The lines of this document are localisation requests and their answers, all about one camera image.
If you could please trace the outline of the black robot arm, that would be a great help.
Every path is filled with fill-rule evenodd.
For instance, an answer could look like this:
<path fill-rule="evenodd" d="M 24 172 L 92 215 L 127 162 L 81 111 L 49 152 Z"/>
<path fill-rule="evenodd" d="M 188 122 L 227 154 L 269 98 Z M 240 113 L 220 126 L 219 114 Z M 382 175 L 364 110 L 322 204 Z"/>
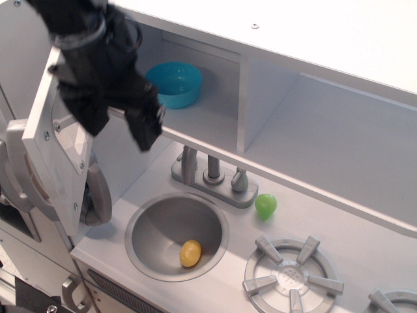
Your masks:
<path fill-rule="evenodd" d="M 108 109 L 124 112 L 133 139 L 148 151 L 162 133 L 158 89 L 137 70 L 141 29 L 107 1 L 30 1 L 64 63 L 48 70 L 60 96 L 82 127 L 98 135 Z"/>

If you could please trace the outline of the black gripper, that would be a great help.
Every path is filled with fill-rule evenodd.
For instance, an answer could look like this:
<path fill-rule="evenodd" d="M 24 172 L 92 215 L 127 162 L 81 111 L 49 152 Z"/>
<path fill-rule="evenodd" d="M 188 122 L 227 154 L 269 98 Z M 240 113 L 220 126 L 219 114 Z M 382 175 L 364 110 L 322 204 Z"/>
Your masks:
<path fill-rule="evenodd" d="M 92 136 L 109 121 L 108 108 L 125 114 L 141 151 L 162 134 L 158 89 L 136 69 L 141 30 L 114 6 L 50 6 L 48 31 L 64 63 L 50 67 L 68 111 Z"/>

